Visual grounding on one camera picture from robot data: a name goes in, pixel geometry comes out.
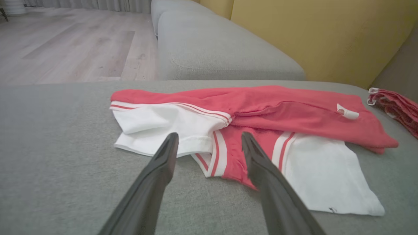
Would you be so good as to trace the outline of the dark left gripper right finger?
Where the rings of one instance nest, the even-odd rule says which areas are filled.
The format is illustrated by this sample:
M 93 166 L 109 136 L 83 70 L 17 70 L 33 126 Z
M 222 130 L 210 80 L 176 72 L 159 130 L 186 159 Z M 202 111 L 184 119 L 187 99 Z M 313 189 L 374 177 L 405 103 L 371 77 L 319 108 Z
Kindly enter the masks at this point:
M 253 135 L 243 132 L 241 140 L 248 178 L 260 192 L 268 233 L 270 235 L 324 235 L 325 232 L 315 217 L 268 158 Z

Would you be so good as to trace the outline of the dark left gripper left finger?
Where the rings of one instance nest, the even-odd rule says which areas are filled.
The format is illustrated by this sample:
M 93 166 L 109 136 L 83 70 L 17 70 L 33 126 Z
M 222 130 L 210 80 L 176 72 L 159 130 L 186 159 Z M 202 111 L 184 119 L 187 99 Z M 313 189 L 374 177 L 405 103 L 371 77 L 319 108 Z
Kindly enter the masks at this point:
M 153 235 L 173 177 L 179 135 L 170 133 L 101 228 L 100 235 Z

